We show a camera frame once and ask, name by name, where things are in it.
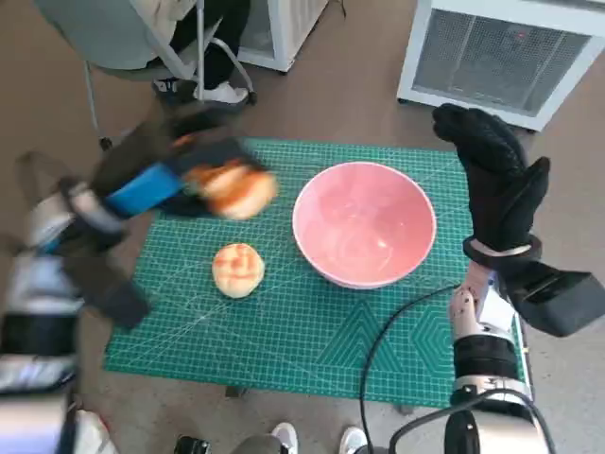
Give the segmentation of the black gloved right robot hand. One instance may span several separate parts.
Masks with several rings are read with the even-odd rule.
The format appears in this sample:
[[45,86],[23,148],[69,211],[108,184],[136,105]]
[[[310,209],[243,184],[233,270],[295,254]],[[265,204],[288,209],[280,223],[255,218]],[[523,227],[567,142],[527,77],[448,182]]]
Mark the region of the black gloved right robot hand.
[[434,133],[453,144],[465,170],[473,238],[502,253],[526,246],[548,189],[550,160],[526,152],[498,116],[445,103],[432,113]]

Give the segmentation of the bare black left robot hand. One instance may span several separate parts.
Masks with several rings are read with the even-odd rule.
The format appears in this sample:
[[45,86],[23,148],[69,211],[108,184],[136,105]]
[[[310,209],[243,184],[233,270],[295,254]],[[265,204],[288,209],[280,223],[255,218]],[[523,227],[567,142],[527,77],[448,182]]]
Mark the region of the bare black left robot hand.
[[121,218],[154,209],[184,218],[251,218],[277,184],[230,119],[205,107],[149,118],[105,152],[90,187]]

